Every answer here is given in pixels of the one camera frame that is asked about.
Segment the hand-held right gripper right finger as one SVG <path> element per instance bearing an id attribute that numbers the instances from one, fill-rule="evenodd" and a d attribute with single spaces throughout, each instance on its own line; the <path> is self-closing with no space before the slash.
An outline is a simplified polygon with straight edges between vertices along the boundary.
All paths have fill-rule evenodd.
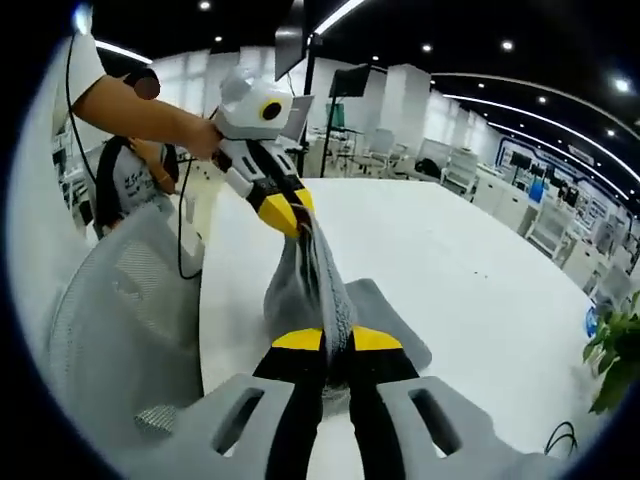
<path id="1" fill-rule="evenodd" d="M 350 418 L 368 479 L 547 479 L 549 457 L 502 441 L 489 414 L 421 377 L 385 332 L 352 332 Z"/>

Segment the person's left hand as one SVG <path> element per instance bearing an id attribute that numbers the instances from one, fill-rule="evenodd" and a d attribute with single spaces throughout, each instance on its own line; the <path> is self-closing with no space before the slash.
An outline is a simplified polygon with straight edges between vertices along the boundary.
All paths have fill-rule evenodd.
<path id="1" fill-rule="evenodd" d="M 223 135 L 211 120 L 199 119 L 190 130 L 187 150 L 193 157 L 210 161 L 219 170 L 226 172 L 230 160 L 221 152 L 220 145 L 223 139 Z"/>

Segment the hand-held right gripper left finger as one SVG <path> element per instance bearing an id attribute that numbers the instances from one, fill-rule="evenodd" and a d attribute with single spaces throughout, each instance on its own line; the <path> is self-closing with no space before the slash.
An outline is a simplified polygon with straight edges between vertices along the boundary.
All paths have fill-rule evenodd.
<path id="1" fill-rule="evenodd" d="M 237 374 L 180 411 L 152 449 L 147 479 L 303 479 L 327 363 L 319 328 L 275 340 L 253 374 Z"/>

